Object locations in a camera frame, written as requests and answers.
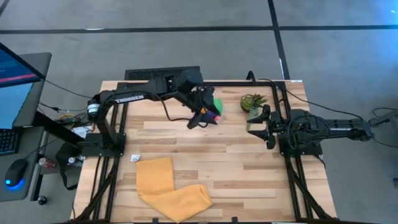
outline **small bottle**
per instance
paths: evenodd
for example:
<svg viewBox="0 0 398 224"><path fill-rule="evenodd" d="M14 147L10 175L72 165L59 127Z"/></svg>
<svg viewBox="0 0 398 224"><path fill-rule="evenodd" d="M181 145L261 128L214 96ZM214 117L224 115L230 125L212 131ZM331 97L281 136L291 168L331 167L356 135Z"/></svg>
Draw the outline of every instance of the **small bottle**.
<svg viewBox="0 0 398 224"><path fill-rule="evenodd" d="M68 164L69 166L81 167L83 165L83 163L80 160L78 160L74 157L69 157L68 162L69 162L69 164Z"/></svg>
<svg viewBox="0 0 398 224"><path fill-rule="evenodd" d="M82 162L86 159L86 157L81 155L81 154L79 156L77 156L77 157L78 157L78 160L80 160Z"/></svg>
<svg viewBox="0 0 398 224"><path fill-rule="evenodd" d="M47 159L47 158L41 158L39 159L39 166L41 167L45 167L48 169L53 169L55 167L55 161L51 160L51 159Z"/></svg>

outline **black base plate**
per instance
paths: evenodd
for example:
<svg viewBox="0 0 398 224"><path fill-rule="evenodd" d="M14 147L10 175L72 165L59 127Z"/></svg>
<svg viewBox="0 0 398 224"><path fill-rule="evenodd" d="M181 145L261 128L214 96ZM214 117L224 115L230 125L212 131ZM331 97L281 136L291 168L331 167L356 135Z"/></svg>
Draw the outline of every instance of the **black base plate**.
<svg viewBox="0 0 398 224"><path fill-rule="evenodd" d="M88 133L83 145L83 156L123 156L126 145L126 134L118 134L118 143L112 149L103 149L102 135L100 133Z"/></svg>
<svg viewBox="0 0 398 224"><path fill-rule="evenodd" d="M295 157L297 155L313 155L319 157L319 155L322 155L322 147L320 144L317 145L307 145L307 146L301 146L296 150L291 150L289 147L289 144L287 142L286 134L279 134L278 135L278 142L279 142L279 148L280 148L280 153L282 155L289 155L292 157Z"/></svg>

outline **wooden tabletop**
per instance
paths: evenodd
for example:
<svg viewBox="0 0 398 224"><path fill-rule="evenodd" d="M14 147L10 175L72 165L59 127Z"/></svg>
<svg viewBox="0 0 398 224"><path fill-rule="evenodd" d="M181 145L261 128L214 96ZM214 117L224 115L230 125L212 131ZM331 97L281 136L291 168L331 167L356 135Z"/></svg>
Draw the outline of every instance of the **wooden tabletop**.
<svg viewBox="0 0 398 224"><path fill-rule="evenodd" d="M116 81L103 82L101 90L116 89L117 84ZM306 99L303 83L286 81L286 87ZM192 130L187 129L186 121L168 121L159 102L130 103L125 129L127 143L119 165L111 221L151 222L157 217L160 222L171 222L138 198L136 165L130 162L131 154L140 154L141 160L171 157L176 189L192 184L206 185L213 206L187 222L230 222L231 217L247 222L293 221L287 172L279 146L268 150L264 141L246 132L247 114L240 108L239 101L243 95L253 93L266 95L271 110L275 109L271 87L216 86L214 96L222 99L224 105L221 122ZM306 103L290 95L289 102L292 108L309 110ZM192 116L177 100L165 103L172 118ZM265 124L251 126L251 129L264 128ZM74 203L76 215L90 201L97 159L92 157L84 161ZM302 160L309 191L325 211L335 217L323 164L313 156L302 156ZM301 214L305 217L299 190L298 197ZM100 218L104 217L107 192L103 198Z"/></svg>

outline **yellow cloth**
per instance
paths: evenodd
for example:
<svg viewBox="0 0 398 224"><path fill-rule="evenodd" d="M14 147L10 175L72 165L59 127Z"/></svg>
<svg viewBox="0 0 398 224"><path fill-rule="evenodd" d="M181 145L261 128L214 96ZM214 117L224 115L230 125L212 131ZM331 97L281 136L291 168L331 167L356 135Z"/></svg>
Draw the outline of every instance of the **yellow cloth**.
<svg viewBox="0 0 398 224"><path fill-rule="evenodd" d="M213 204L203 184L174 190L171 158L137 162L137 193L141 200L176 223Z"/></svg>

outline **plant pot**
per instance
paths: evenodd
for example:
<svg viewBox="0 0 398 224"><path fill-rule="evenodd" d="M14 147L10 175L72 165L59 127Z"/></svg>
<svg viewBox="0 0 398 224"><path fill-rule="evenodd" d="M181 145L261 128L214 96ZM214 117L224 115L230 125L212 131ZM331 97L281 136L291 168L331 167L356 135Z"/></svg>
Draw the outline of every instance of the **plant pot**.
<svg viewBox="0 0 398 224"><path fill-rule="evenodd" d="M241 98L241 103L240 103L242 110L243 110L244 112L246 112L246 113L249 113L249 112L250 112L250 108L249 108L249 109L244 108L244 107L242 106L242 100L243 100L243 98L249 97L249 96L253 97L252 94L247 94L247 95L242 96L242 98Z"/></svg>

